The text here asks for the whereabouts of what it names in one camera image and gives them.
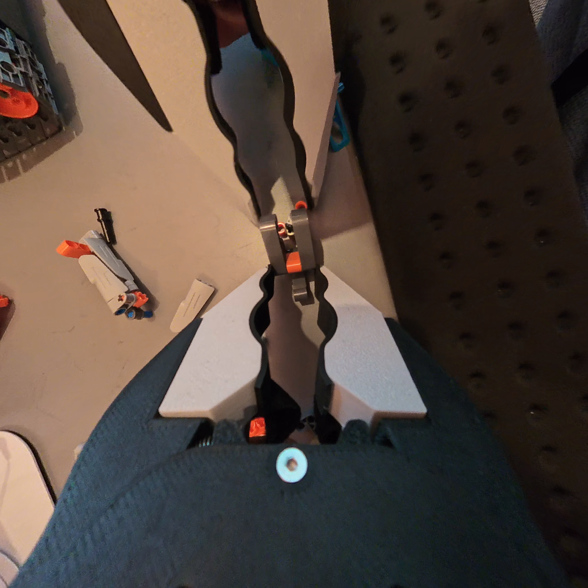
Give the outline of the white curved blade panel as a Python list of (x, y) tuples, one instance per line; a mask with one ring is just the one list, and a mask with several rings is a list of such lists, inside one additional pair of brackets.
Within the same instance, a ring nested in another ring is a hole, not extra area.
[(202, 309), (215, 293), (215, 287), (199, 279), (194, 279), (186, 297), (181, 301), (170, 324), (174, 334), (180, 333), (193, 320), (198, 318)]

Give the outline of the grey white orange brick arm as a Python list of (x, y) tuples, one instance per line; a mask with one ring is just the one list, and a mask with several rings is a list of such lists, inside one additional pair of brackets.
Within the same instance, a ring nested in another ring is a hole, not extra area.
[(101, 233), (87, 231), (78, 241), (63, 240), (56, 252), (77, 260), (112, 315), (128, 320), (153, 318), (149, 296), (139, 289), (129, 268), (115, 255)]

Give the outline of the cyan plastic brick tool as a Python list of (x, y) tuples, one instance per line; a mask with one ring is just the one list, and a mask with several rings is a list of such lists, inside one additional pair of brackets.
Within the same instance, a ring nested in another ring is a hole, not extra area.
[(340, 100), (340, 94), (343, 92), (343, 90), (344, 84), (342, 82), (338, 82), (334, 100), (334, 115), (329, 136), (329, 150), (331, 152), (341, 151), (347, 147), (350, 142), (350, 134)]

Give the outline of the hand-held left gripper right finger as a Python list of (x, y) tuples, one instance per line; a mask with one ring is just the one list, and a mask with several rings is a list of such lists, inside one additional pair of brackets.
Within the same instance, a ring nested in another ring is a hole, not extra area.
[(320, 415), (337, 422), (423, 418), (427, 408), (384, 315), (327, 267), (315, 276)]

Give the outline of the black pin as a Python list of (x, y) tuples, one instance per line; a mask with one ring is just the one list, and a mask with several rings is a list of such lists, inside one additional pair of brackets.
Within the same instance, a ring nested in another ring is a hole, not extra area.
[(102, 235), (109, 245), (116, 245), (116, 235), (114, 231), (114, 221), (111, 211), (106, 208), (95, 208), (97, 221), (100, 224)]

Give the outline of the black perforated pad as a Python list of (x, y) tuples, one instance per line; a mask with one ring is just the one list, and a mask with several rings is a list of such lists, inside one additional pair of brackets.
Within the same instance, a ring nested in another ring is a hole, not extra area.
[(401, 324), (587, 587), (587, 228), (527, 1), (329, 1)]

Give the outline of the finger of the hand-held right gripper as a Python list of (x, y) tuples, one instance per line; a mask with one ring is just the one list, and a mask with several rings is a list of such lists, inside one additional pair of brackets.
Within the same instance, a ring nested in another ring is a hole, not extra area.
[(326, 169), (340, 75), (327, 1), (245, 1), (254, 40), (269, 50), (284, 85), (283, 117), (296, 170), (312, 208)]
[(108, 1), (175, 135), (236, 195), (257, 222), (252, 182), (239, 164), (237, 139), (212, 91), (222, 60), (212, 7), (199, 1)]

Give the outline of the grey orange brick claw assembly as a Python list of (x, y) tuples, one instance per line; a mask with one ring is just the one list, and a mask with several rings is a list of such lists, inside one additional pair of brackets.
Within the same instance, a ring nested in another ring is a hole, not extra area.
[(301, 305), (313, 304), (311, 282), (317, 259), (307, 213), (307, 223), (297, 231), (295, 239), (282, 240), (277, 234), (277, 217), (267, 215), (259, 224), (269, 263), (277, 275), (291, 279), (293, 300)]

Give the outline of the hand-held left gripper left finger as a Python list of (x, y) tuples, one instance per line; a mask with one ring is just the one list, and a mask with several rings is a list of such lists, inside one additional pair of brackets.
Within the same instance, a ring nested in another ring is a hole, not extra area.
[(162, 417), (241, 420), (255, 413), (262, 345), (250, 318), (270, 270), (258, 270), (203, 315), (160, 404)]

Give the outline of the grey tracked toy robot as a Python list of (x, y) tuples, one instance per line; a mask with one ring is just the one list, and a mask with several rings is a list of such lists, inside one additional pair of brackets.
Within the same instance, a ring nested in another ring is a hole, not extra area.
[(1, 21), (1, 163), (62, 131), (47, 70), (28, 40)]

